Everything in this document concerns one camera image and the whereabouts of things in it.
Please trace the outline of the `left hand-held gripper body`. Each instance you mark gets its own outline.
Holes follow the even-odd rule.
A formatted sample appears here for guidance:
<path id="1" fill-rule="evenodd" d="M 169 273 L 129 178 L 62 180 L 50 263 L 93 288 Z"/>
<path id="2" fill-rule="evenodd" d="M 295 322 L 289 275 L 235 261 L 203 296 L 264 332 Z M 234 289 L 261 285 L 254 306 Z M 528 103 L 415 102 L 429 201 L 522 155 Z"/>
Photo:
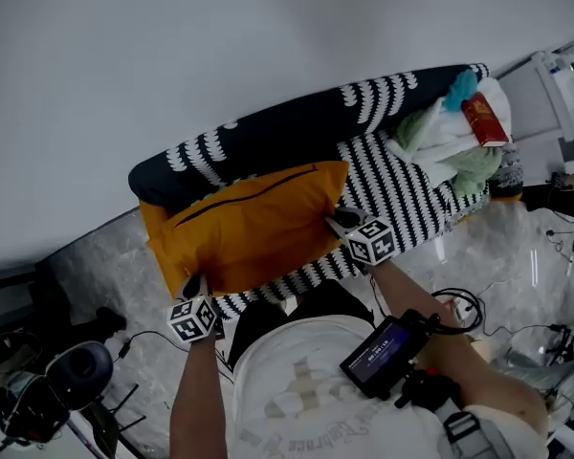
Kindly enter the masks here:
<path id="1" fill-rule="evenodd" d="M 167 312 L 167 325 L 182 343 L 193 343 L 215 333 L 217 314 L 204 274 L 191 276 Z"/>

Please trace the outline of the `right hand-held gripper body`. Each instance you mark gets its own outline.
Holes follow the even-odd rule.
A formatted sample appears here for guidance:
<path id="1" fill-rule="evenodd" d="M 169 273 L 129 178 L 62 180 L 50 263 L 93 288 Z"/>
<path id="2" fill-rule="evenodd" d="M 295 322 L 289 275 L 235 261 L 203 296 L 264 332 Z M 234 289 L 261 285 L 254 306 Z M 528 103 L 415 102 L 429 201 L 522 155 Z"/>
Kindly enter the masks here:
<path id="1" fill-rule="evenodd" d="M 325 222 L 358 263 L 377 266 L 396 253 L 391 223 L 357 208 L 336 208 Z"/>

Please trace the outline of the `orange cushion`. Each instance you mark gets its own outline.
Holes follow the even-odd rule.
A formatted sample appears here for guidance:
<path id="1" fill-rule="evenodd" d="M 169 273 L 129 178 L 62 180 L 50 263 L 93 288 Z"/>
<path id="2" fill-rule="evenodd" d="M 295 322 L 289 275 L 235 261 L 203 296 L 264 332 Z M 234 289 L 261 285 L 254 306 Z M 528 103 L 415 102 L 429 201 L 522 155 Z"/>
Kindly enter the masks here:
<path id="1" fill-rule="evenodd" d="M 171 215 L 149 238 L 170 294 L 204 274 L 217 296 L 243 293 L 302 268 L 340 242 L 334 213 L 348 164 L 306 164 L 240 181 Z"/>

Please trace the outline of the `person's right forearm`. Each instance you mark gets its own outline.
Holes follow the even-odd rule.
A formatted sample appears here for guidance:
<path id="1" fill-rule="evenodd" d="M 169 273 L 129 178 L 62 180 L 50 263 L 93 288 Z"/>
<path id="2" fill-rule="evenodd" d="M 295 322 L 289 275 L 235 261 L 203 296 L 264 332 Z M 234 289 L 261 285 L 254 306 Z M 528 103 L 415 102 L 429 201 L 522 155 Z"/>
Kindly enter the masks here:
<path id="1" fill-rule="evenodd" d="M 412 309 L 424 317 L 438 315 L 446 326 L 458 326 L 445 305 L 392 262 L 384 262 L 368 271 L 393 316 L 400 317 Z M 483 405 L 506 412 L 524 421 L 540 436 L 547 434 L 547 412 L 539 392 L 497 372 L 475 351 L 465 335 L 432 336 L 419 354 L 419 362 L 456 382 L 464 405 Z"/>

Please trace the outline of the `person's left forearm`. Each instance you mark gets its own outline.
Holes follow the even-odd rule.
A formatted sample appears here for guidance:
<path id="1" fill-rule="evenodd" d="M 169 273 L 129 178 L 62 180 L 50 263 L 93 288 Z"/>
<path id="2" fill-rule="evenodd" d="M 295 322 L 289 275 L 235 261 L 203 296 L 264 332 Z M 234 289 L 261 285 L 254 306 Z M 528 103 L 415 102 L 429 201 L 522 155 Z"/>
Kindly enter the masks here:
<path id="1" fill-rule="evenodd" d="M 169 459 L 228 459 L 213 336 L 190 346 L 170 415 Z"/>

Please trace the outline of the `black white patterned sofa cover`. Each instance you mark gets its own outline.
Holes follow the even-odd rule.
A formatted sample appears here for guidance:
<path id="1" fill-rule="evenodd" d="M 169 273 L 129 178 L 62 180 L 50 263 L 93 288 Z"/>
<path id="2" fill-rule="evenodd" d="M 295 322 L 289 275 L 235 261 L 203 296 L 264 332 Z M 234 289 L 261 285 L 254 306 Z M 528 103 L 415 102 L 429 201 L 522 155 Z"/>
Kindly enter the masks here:
<path id="1" fill-rule="evenodd" d="M 409 251 L 491 199 L 489 186 L 463 194 L 450 182 L 434 184 L 422 167 L 402 160 L 388 146 L 402 120 L 441 101 L 455 78 L 469 69 L 478 82 L 487 80 L 484 64 L 453 65 L 365 79 L 280 103 L 141 162 L 129 174 L 130 188 L 139 201 L 174 215 L 243 180 L 344 161 L 348 174 L 336 208 L 385 217 L 394 229 L 396 254 Z M 233 319 L 252 300 L 279 302 L 357 272 L 340 242 L 322 258 L 273 282 L 214 295 L 217 311 Z"/>

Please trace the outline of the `person's black trousers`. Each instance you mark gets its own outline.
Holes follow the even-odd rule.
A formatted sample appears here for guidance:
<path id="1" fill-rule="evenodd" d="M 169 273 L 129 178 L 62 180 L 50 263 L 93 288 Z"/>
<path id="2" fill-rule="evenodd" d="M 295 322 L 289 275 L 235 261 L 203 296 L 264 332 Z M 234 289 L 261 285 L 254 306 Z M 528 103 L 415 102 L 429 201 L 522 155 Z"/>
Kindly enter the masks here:
<path id="1" fill-rule="evenodd" d="M 278 305 L 265 300 L 251 302 L 241 314 L 232 339 L 228 365 L 235 368 L 244 352 L 275 329 L 314 317 L 347 316 L 373 326 L 374 316 L 364 304 L 338 281 L 327 280 L 300 296 L 297 308 L 287 315 Z"/>

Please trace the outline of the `black device with screen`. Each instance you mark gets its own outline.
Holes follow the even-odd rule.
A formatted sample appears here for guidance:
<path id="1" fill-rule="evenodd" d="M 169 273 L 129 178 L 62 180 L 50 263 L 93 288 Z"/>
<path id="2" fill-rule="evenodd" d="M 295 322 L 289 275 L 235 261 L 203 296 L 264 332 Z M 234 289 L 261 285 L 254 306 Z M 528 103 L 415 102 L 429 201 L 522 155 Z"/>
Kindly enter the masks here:
<path id="1" fill-rule="evenodd" d="M 386 401 L 430 336 L 429 321 L 414 310 L 387 316 L 340 369 L 367 398 Z"/>

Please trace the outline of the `black chair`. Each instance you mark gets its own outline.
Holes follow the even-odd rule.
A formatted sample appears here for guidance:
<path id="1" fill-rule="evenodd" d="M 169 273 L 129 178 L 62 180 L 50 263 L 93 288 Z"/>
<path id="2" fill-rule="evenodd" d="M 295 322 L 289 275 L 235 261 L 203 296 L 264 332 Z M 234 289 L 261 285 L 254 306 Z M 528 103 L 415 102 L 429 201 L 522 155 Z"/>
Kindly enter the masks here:
<path id="1" fill-rule="evenodd" d="M 81 410 L 82 416 L 92 427 L 96 445 L 108 459 L 116 459 L 117 446 L 122 433 L 146 419 L 143 415 L 126 426 L 121 426 L 116 419 L 117 413 L 139 387 L 140 385 L 135 383 L 127 395 L 113 408 L 107 408 L 103 403 L 104 397 L 100 395 Z"/>

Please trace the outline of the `person's white printed t-shirt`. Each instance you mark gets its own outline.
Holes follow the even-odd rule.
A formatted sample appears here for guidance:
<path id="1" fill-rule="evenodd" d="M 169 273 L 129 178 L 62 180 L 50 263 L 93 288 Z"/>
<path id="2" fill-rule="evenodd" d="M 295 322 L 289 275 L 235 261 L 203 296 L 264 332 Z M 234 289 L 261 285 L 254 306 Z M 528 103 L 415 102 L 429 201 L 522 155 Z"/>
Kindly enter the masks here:
<path id="1" fill-rule="evenodd" d="M 317 317 L 255 341 L 235 366 L 229 459 L 441 459 L 434 414 L 368 399 L 341 371 L 371 332 Z"/>

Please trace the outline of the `red book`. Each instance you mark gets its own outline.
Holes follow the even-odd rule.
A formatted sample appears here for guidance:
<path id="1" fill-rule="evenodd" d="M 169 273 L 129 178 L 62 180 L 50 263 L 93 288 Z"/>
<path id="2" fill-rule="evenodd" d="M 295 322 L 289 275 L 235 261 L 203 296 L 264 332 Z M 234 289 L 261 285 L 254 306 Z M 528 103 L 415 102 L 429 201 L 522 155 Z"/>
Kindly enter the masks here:
<path id="1" fill-rule="evenodd" d="M 509 142 L 491 105 L 480 92 L 463 100 L 461 109 L 480 147 L 502 147 Z"/>

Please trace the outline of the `teal cloth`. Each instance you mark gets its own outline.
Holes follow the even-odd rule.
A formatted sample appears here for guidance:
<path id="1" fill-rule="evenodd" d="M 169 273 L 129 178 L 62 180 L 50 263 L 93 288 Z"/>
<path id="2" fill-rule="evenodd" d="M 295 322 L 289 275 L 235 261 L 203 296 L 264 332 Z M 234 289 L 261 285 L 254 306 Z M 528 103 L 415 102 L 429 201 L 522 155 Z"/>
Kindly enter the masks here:
<path id="1" fill-rule="evenodd" d="M 463 101 L 471 99 L 477 92 L 477 74 L 469 69 L 460 73 L 449 87 L 449 93 L 445 96 L 443 107 L 448 112 L 460 112 Z"/>

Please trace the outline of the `white side cabinet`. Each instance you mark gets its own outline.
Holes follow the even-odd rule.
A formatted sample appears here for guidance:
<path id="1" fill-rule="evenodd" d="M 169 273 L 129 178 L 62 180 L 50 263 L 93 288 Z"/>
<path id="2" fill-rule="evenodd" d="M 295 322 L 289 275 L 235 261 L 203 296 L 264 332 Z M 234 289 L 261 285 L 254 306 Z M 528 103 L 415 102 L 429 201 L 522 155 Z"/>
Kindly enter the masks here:
<path id="1" fill-rule="evenodd" d="M 574 41 L 537 51 L 497 76 L 517 142 L 552 134 L 574 140 Z"/>

